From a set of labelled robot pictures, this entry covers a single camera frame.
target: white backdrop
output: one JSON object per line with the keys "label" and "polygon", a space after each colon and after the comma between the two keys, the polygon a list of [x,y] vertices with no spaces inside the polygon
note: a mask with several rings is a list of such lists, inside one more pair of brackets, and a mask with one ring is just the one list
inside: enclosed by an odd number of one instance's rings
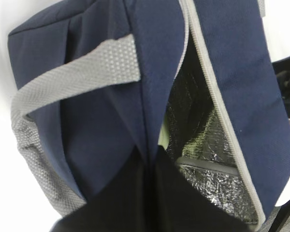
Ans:
{"label": "white backdrop", "polygon": [[[0,232],[46,232],[59,219],[16,149],[9,115],[16,88],[7,52],[8,33],[57,1],[0,0]],[[290,56],[290,0],[265,4],[265,34],[276,61]]]}

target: zipper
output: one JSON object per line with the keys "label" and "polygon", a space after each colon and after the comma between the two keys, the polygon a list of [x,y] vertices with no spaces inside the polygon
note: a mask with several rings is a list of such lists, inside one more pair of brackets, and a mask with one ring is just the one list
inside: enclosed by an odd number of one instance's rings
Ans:
{"label": "zipper", "polygon": [[243,183],[250,195],[250,198],[252,200],[252,203],[255,207],[258,216],[258,224],[256,226],[253,226],[253,228],[251,228],[252,230],[257,231],[261,227],[262,223],[265,222],[265,214],[263,212],[262,204],[259,200],[256,189],[252,183],[251,176],[249,174],[242,150],[236,138],[235,131],[229,118],[229,114],[224,105],[224,101],[222,99],[222,95],[220,93],[216,76],[204,41],[194,1],[186,0],[186,4],[184,4],[183,7],[186,8],[188,11],[189,27],[200,60],[202,71],[206,80],[206,84],[210,92],[214,107],[217,111],[219,121],[223,127],[227,140],[230,144],[230,149],[233,158],[235,160],[236,166],[238,168],[240,177],[242,178]]}

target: navy blue backpack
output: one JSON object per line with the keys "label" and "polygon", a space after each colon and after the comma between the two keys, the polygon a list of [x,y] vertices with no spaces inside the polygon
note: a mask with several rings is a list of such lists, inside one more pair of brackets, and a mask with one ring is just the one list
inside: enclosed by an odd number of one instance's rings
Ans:
{"label": "navy blue backpack", "polygon": [[256,0],[63,0],[9,35],[53,232],[246,232],[290,176]]}

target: seam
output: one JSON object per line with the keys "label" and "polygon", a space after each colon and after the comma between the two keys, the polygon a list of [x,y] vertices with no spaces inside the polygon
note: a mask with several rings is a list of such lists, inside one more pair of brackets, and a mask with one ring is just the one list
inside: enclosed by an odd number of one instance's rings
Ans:
{"label": "seam", "polygon": [[[91,3],[85,10],[83,10],[82,12],[79,12],[79,13],[76,13],[76,14],[73,14],[73,15],[69,15],[67,17],[64,17],[58,21],[55,21],[55,22],[52,22],[52,23],[48,23],[48,24],[44,24],[44,25],[41,25],[41,26],[38,26],[38,27],[32,27],[32,28],[27,28],[27,29],[23,29],[21,31],[17,31],[17,32],[14,32],[14,33],[11,33],[9,34],[9,37],[13,36],[13,35],[17,35],[19,33],[22,33],[22,32],[25,32],[25,31],[29,31],[29,30],[34,30],[34,29],[39,29],[39,28],[43,28],[43,27],[47,27],[47,26],[50,26],[50,25],[53,25],[53,24],[56,24],[56,23],[59,23],[59,22],[62,22],[62,21],[65,21],[67,19],[72,19],[73,17],[76,17],[78,15],[81,15],[83,13],[85,13],[93,4],[95,4],[96,2],[98,1],[94,1],[93,3]],[[57,15],[59,14],[60,12],[60,9],[58,10],[58,12],[56,13],[55,15],[55,19],[57,19]]]}

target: gray zipper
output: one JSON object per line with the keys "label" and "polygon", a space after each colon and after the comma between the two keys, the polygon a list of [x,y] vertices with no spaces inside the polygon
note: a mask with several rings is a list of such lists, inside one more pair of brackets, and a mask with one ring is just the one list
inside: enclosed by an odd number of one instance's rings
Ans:
{"label": "gray zipper", "polygon": [[221,93],[217,84],[216,76],[212,67],[211,60],[209,58],[209,54],[208,54],[207,47],[204,41],[204,37],[202,34],[202,29],[201,29],[201,25],[200,25],[200,21],[199,21],[199,17],[196,11],[196,6],[194,4],[194,1],[186,0],[185,4],[183,4],[183,7],[184,8],[186,7],[188,11],[189,27],[190,27],[194,44],[197,50],[197,54],[199,56],[199,60],[200,60],[200,64],[201,64],[204,76],[205,76],[205,80],[206,80],[210,95],[212,97],[215,109],[217,111],[218,118],[220,120],[220,123],[223,127],[223,130],[230,144],[230,149],[232,151],[239,174],[243,180],[245,187],[247,188],[247,191],[251,197],[251,200],[253,202],[253,205],[255,207],[255,210],[258,216],[258,224],[254,226],[253,228],[251,228],[254,231],[257,231],[261,227],[262,223],[265,222],[265,214],[263,212],[262,204],[259,200],[256,189],[252,183],[251,176],[250,176],[250,173],[248,171],[248,168],[247,168],[244,156],[243,156],[243,152],[236,138],[232,123],[229,118],[229,114],[227,112],[224,101],[222,99],[222,96],[221,96]]}

